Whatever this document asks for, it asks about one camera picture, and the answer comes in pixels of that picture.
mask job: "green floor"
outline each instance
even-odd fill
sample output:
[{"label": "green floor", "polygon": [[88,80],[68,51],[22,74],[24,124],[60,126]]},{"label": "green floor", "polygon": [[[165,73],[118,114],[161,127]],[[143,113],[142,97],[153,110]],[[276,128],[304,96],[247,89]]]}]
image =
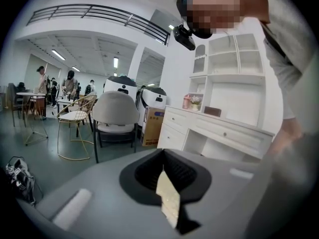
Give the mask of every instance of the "green floor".
[{"label": "green floor", "polygon": [[[49,139],[25,146],[22,141],[21,126],[15,115],[15,127],[13,127],[11,112],[4,110],[0,112],[0,165],[5,167],[13,156],[23,156],[29,166],[29,171],[35,176],[44,195],[62,185],[86,168],[95,164],[93,145],[86,145],[91,158],[83,161],[69,161],[62,159],[57,154],[58,120],[47,118],[44,126]],[[82,137],[89,136],[87,126],[80,126]],[[75,138],[75,128],[71,131],[71,138]],[[150,149],[142,147],[138,141],[137,151]],[[63,124],[59,136],[59,152],[69,157],[79,158],[85,155],[81,142],[69,141],[69,128]],[[111,159],[129,155],[134,152],[130,143],[108,144],[104,143],[101,149],[98,144],[99,161],[104,162]]]}]

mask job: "flower pot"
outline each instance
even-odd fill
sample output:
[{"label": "flower pot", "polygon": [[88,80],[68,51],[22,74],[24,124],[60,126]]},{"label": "flower pot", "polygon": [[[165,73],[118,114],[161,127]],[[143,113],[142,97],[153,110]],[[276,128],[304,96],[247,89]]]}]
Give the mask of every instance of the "flower pot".
[{"label": "flower pot", "polygon": [[199,111],[199,107],[200,107],[200,105],[190,104],[190,109],[192,111],[195,111],[195,112]]}]

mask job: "drawer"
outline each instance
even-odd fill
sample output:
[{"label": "drawer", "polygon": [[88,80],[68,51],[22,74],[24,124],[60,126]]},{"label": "drawer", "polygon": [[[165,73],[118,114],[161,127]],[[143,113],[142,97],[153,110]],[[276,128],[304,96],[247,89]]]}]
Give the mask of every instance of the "drawer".
[{"label": "drawer", "polygon": [[255,130],[201,115],[194,115],[190,129],[254,157],[262,158],[272,137]]},{"label": "drawer", "polygon": [[171,128],[174,128],[182,134],[186,134],[189,124],[187,118],[189,116],[189,112],[167,107],[165,110],[163,123],[169,125]]},{"label": "drawer", "polygon": [[176,131],[168,125],[162,124],[158,148],[182,150],[186,135]]}]

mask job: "neck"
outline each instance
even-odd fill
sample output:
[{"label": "neck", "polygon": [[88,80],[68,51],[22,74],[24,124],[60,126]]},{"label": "neck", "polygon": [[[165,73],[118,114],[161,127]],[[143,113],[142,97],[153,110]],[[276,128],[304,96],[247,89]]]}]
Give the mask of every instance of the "neck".
[{"label": "neck", "polygon": [[255,17],[263,23],[269,23],[268,0],[240,0],[244,17]]}]

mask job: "pink jar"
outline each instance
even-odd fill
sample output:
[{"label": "pink jar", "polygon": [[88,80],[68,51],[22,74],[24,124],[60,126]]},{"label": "pink jar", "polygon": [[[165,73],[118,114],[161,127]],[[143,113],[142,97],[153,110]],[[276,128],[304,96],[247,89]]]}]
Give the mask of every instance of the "pink jar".
[{"label": "pink jar", "polygon": [[188,109],[190,105],[190,95],[186,95],[183,101],[183,109]]}]

